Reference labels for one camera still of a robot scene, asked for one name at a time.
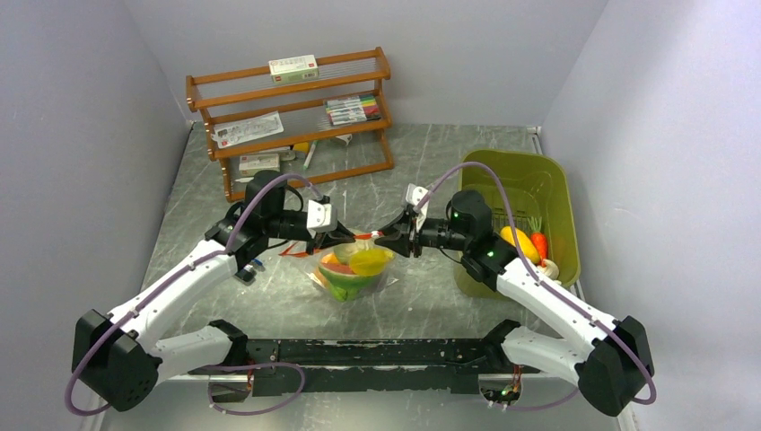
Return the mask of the orange toy bell pepper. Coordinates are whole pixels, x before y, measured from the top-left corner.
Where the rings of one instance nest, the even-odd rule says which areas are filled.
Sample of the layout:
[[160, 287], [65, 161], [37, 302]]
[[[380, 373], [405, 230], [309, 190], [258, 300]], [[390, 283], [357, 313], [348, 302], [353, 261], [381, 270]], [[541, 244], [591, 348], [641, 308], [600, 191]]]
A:
[[315, 278], [315, 282], [322, 288], [329, 290], [330, 287], [332, 287], [330, 282], [324, 277], [318, 268], [313, 271], [313, 276]]

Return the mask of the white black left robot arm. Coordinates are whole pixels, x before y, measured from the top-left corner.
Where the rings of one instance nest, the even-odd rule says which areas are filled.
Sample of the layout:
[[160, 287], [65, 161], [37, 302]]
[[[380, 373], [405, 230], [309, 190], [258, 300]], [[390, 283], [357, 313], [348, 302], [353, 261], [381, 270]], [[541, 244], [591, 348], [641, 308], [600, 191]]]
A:
[[248, 365], [248, 338], [227, 321], [172, 339], [163, 334], [208, 290], [241, 276], [272, 239], [304, 242], [312, 254], [354, 242], [355, 235], [338, 221], [329, 197], [301, 175], [256, 173], [243, 202], [232, 205], [171, 271], [111, 312], [90, 310], [78, 320], [66, 408], [88, 414], [73, 401], [78, 382], [107, 408], [126, 411], [175, 375], [207, 366], [234, 374]]

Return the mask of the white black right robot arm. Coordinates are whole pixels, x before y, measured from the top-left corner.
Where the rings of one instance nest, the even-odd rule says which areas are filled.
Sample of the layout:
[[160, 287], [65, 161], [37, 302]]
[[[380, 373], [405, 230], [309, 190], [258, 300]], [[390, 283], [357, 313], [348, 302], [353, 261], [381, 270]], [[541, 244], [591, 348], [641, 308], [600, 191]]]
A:
[[423, 248], [458, 251], [460, 265], [478, 283], [533, 312], [556, 333], [552, 338], [520, 324], [485, 346], [496, 372], [526, 365], [573, 384], [597, 411], [615, 417], [652, 383], [654, 365], [645, 327], [622, 320], [570, 294], [524, 262], [494, 230], [490, 206], [475, 190], [459, 191], [444, 218], [415, 211], [416, 200], [375, 235], [375, 243], [404, 257]]

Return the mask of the clear zip bag orange zipper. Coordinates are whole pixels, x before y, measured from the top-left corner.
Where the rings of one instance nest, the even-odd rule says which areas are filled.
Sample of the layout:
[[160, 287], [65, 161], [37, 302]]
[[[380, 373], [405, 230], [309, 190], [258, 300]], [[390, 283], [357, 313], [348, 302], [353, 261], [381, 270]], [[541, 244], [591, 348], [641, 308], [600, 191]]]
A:
[[355, 241], [309, 254], [298, 242], [279, 252], [293, 259], [311, 284], [340, 303], [373, 295], [398, 282], [392, 273], [396, 254], [375, 244], [370, 233], [355, 234]]

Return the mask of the pink toy watermelon slice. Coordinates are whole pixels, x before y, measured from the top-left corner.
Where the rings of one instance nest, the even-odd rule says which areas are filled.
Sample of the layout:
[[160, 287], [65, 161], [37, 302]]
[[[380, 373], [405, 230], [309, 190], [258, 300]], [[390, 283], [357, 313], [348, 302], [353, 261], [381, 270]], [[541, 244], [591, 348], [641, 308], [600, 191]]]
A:
[[319, 273], [325, 277], [355, 277], [356, 274], [348, 265], [341, 263], [320, 262], [318, 265]]

